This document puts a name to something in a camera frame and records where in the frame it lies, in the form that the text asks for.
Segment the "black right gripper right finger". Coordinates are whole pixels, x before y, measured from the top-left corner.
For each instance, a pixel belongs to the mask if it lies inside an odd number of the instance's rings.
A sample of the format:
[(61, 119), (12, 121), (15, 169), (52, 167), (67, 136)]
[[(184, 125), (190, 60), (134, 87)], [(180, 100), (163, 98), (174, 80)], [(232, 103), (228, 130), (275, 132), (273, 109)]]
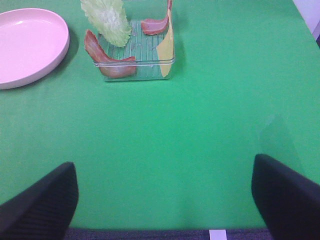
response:
[(320, 238), (320, 186), (266, 154), (254, 158), (254, 203), (275, 240)]

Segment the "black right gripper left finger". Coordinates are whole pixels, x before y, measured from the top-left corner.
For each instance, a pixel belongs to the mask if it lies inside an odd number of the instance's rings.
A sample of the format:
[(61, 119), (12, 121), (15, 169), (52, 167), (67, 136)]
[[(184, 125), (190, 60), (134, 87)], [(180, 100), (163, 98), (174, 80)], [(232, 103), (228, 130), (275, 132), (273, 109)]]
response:
[(2, 240), (62, 240), (75, 214), (79, 188), (74, 163), (65, 162), (1, 204)]

